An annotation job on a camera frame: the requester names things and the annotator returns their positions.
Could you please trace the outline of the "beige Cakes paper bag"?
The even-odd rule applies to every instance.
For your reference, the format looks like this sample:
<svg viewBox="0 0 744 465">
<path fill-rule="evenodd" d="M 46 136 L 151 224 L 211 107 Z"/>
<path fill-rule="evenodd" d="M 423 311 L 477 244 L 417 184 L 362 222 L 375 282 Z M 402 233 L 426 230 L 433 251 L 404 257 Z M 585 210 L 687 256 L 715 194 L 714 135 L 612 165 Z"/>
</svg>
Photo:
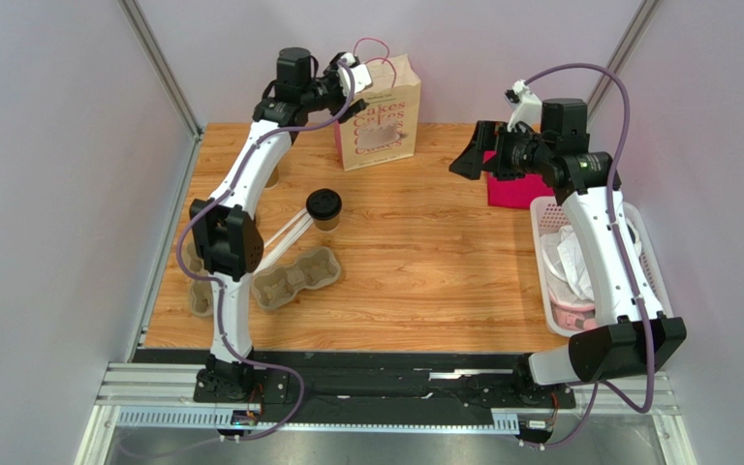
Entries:
<svg viewBox="0 0 744 465">
<path fill-rule="evenodd" d="M 335 141 L 344 171 L 355 171 L 410 158 L 416 153 L 421 81 L 409 56 L 393 56 L 377 38 L 383 51 L 363 59 L 372 85 L 356 94 L 367 107 L 346 122 L 334 126 Z"/>
</svg>

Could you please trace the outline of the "black plastic cup lid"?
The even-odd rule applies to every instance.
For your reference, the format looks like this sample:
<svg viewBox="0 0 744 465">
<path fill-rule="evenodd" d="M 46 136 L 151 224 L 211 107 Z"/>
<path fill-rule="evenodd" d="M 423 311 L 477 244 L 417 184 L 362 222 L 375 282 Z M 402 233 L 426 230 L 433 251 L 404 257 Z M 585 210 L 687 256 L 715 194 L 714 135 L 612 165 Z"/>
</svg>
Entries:
<svg viewBox="0 0 744 465">
<path fill-rule="evenodd" d="M 336 191 L 323 188 L 307 197 L 305 208 L 314 220 L 326 221 L 336 218 L 341 213 L 343 202 Z"/>
</svg>

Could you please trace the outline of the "single paper coffee cup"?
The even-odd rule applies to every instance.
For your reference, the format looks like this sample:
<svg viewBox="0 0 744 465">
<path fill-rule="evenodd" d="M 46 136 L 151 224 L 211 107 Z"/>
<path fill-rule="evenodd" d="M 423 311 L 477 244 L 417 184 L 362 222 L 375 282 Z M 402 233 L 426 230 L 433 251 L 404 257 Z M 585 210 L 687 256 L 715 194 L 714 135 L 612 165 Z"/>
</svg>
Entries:
<svg viewBox="0 0 744 465">
<path fill-rule="evenodd" d="M 340 222 L 340 215 L 336 214 L 326 218 L 325 216 L 312 216 L 313 225 L 321 232 L 334 231 Z"/>
</svg>

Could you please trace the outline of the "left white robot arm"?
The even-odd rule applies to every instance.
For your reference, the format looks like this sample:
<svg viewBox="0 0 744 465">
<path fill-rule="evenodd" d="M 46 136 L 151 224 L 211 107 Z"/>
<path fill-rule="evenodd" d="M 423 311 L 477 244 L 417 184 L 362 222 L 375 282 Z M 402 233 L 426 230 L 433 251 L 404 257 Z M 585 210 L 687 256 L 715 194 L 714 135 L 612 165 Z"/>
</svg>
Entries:
<svg viewBox="0 0 744 465">
<path fill-rule="evenodd" d="M 182 238 L 192 237 L 216 295 L 214 338 L 196 380 L 202 403 L 245 402 L 257 387 L 249 332 L 249 292 L 264 258 L 257 207 L 277 165 L 297 136 L 309 131 L 309 117 L 326 110 L 327 125 L 364 110 L 355 94 L 371 86 L 368 67 L 354 54 L 336 54 L 322 72 L 303 47 L 286 47 L 276 59 L 275 78 L 255 105 L 243 149 L 229 173 L 207 199 L 191 203 Z"/>
</svg>

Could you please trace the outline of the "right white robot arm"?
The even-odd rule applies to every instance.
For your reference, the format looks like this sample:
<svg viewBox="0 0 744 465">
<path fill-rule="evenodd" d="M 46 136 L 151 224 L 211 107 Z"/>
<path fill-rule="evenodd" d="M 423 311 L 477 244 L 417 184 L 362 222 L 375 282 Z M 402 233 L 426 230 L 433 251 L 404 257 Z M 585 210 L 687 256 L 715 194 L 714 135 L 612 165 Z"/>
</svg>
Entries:
<svg viewBox="0 0 744 465">
<path fill-rule="evenodd" d="M 529 388 L 573 383 L 609 384 L 645 375 L 650 383 L 687 337 L 644 276 L 629 233 L 613 157 L 589 148 L 587 106 L 573 98 L 539 105 L 540 128 L 524 121 L 480 120 L 449 171 L 500 181 L 542 178 L 566 214 L 587 266 L 598 323 L 555 350 L 520 362 Z"/>
</svg>

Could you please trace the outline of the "folded red t-shirt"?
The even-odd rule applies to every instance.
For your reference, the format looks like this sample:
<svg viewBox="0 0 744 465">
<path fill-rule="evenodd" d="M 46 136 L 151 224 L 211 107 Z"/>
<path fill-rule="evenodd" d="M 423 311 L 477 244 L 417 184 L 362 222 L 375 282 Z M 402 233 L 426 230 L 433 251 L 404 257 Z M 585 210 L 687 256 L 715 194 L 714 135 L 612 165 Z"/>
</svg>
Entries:
<svg viewBox="0 0 744 465">
<path fill-rule="evenodd" d="M 552 189 L 534 174 L 512 181 L 499 181 L 488 173 L 486 188 L 487 204 L 495 207 L 528 209 L 534 199 L 553 196 Z"/>
</svg>

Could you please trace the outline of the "wrapped straw far left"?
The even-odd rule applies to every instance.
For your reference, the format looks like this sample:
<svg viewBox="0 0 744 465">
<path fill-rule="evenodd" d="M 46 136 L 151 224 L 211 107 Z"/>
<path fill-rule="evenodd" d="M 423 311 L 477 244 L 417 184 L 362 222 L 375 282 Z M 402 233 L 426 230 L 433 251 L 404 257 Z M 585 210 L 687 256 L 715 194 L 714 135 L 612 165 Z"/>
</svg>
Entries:
<svg viewBox="0 0 744 465">
<path fill-rule="evenodd" d="M 287 230 L 296 226 L 307 214 L 305 208 L 301 208 L 283 227 L 275 232 L 269 239 L 266 239 L 263 243 L 265 247 L 268 247 L 272 242 L 283 236 Z"/>
</svg>

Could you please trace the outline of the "wrapped straw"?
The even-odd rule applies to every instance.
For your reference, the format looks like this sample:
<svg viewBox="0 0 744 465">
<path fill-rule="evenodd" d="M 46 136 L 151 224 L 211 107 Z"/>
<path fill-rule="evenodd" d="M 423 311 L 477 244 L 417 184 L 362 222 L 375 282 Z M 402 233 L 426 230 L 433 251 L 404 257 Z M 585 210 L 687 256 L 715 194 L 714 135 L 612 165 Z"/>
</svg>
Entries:
<svg viewBox="0 0 744 465">
<path fill-rule="evenodd" d="M 313 219 L 305 210 L 299 211 L 289 222 L 263 245 L 264 255 L 258 270 L 275 265 L 312 226 Z"/>
<path fill-rule="evenodd" d="M 257 268 L 257 272 L 263 271 L 274 266 L 286 252 L 297 243 L 297 241 L 309 230 L 313 222 L 306 220 L 300 224 L 292 227 L 291 231 L 288 232 L 280 242 L 269 252 L 268 255 L 263 257 L 262 262 Z"/>
<path fill-rule="evenodd" d="M 275 232 L 269 239 L 266 239 L 263 243 L 265 247 L 268 247 L 272 242 L 283 236 L 287 230 L 296 226 L 307 214 L 305 208 L 301 208 L 283 227 Z"/>
</svg>

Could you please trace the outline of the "wrapped straw middle left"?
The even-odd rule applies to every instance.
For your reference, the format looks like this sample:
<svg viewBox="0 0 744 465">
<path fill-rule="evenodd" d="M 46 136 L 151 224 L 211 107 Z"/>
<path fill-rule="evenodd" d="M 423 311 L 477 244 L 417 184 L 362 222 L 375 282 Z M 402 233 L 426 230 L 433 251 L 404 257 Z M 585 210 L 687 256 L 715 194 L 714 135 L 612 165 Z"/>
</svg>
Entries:
<svg viewBox="0 0 744 465">
<path fill-rule="evenodd" d="M 289 222 L 263 245 L 264 255 L 258 270 L 275 265 L 312 226 L 313 219 L 305 210 L 299 211 Z"/>
</svg>

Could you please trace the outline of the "wrapped straw far right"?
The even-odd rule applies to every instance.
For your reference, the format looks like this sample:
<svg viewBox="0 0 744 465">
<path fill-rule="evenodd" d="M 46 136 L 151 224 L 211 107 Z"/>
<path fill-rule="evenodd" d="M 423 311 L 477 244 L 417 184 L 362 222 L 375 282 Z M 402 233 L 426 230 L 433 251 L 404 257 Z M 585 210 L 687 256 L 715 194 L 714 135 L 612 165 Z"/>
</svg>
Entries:
<svg viewBox="0 0 744 465">
<path fill-rule="evenodd" d="M 300 224 L 292 227 L 291 231 L 288 232 L 280 242 L 269 252 L 268 255 L 263 257 L 262 262 L 257 268 L 257 272 L 263 271 L 274 266 L 286 252 L 297 243 L 297 241 L 309 230 L 313 222 L 306 220 Z"/>
</svg>

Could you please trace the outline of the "white and pink clothes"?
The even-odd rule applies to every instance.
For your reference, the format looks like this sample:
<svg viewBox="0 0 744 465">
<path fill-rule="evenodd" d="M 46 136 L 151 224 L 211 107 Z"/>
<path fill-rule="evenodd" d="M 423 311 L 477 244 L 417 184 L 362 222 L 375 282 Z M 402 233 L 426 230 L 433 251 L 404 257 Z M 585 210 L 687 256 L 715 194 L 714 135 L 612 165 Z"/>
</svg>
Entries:
<svg viewBox="0 0 744 465">
<path fill-rule="evenodd" d="M 555 323 L 566 330 L 598 326 L 590 274 L 571 225 L 541 236 L 546 292 Z"/>
</svg>

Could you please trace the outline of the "cardboard cup carrier tray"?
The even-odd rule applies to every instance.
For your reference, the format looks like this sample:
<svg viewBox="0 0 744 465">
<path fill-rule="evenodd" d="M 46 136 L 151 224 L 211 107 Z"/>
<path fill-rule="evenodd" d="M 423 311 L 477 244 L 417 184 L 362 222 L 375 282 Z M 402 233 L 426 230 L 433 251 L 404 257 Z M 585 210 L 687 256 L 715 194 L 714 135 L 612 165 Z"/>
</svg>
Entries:
<svg viewBox="0 0 744 465">
<path fill-rule="evenodd" d="M 188 240 L 181 252 L 181 257 L 188 269 L 200 276 L 206 276 L 207 271 L 203 267 L 203 261 L 198 256 L 196 246 L 192 240 Z M 188 291 L 188 302 L 191 313 L 198 318 L 209 318 L 214 314 L 213 291 L 211 283 L 199 281 L 194 278 L 190 281 Z"/>
</svg>

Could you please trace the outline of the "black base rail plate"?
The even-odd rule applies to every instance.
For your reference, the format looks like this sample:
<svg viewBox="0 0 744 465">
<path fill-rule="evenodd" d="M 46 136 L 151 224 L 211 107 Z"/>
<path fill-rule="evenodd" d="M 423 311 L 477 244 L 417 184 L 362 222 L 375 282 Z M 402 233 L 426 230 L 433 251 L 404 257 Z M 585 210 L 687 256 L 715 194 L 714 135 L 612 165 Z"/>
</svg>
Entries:
<svg viewBox="0 0 744 465">
<path fill-rule="evenodd" d="M 192 400 L 207 350 L 142 349 L 134 363 L 193 366 Z M 564 385 L 533 387 L 517 354 L 259 351 L 255 417 L 295 423 L 485 426 L 495 409 L 575 408 Z"/>
</svg>

